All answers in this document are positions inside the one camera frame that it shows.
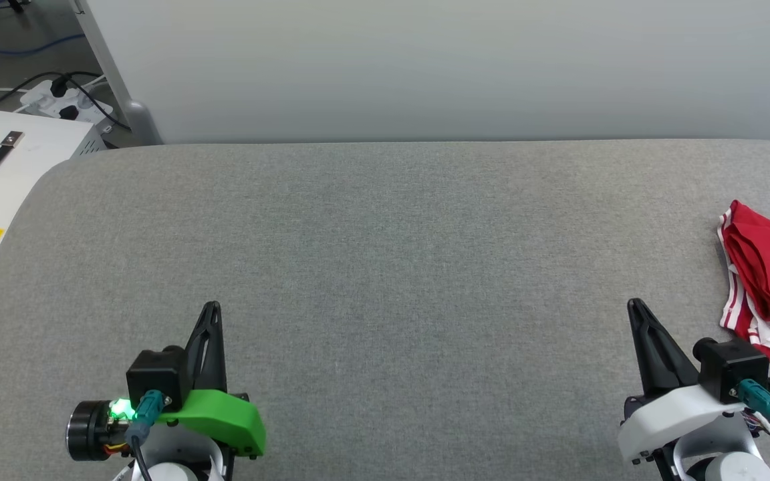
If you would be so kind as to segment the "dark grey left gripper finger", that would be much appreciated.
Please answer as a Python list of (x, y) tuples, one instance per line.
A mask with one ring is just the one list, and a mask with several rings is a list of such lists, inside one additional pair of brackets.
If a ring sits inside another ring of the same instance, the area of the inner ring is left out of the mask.
[(213, 389), (227, 393), (222, 307), (219, 302), (209, 301), (203, 305), (184, 352), (192, 390)]

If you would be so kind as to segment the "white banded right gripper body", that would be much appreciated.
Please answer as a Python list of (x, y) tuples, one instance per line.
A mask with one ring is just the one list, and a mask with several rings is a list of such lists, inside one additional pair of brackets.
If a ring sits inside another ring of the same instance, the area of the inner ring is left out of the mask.
[(755, 436), (770, 436), (770, 379), (741, 381), (722, 402), (701, 385), (679, 387), (627, 415), (622, 459), (638, 465), (764, 465)]

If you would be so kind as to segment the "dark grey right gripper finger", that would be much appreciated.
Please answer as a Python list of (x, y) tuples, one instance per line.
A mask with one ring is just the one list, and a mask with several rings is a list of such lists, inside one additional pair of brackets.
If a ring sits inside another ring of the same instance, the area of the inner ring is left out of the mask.
[(627, 311), (644, 397), (660, 397), (697, 385), (694, 363), (642, 299), (629, 299)]

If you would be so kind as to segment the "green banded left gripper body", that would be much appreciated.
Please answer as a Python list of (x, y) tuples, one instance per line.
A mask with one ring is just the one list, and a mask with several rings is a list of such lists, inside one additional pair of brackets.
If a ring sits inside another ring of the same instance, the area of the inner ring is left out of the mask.
[(80, 402), (68, 420), (68, 454), (76, 462), (103, 462), (113, 454), (134, 456), (137, 442), (144, 457), (169, 439), (160, 427), (187, 429), (234, 456), (265, 454), (266, 429), (247, 397), (213, 389), (190, 391), (180, 407), (167, 395), (150, 390), (140, 399)]

